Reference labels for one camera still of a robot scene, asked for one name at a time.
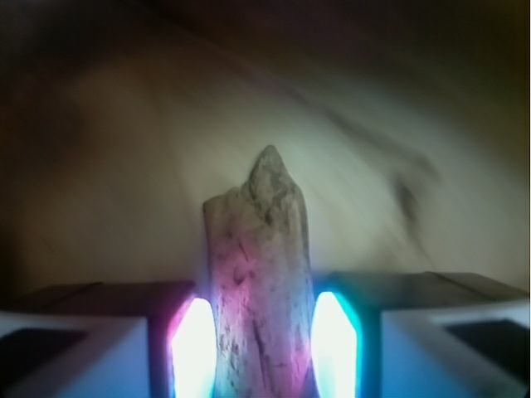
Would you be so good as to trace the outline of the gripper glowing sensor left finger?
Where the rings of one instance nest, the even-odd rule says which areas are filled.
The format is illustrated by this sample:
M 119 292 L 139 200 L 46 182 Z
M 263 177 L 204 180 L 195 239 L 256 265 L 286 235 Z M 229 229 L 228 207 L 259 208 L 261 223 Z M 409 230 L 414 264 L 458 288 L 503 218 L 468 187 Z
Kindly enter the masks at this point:
M 55 285 L 1 312 L 4 397 L 210 397 L 216 359 L 190 281 Z

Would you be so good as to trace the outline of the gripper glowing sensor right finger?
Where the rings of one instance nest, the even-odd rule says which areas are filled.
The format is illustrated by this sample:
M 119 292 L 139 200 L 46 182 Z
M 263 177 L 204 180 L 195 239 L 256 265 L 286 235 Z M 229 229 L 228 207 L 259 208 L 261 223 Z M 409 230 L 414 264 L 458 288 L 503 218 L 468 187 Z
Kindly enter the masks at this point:
M 321 397 L 527 397 L 530 297 L 472 273 L 333 272 L 315 280 Z

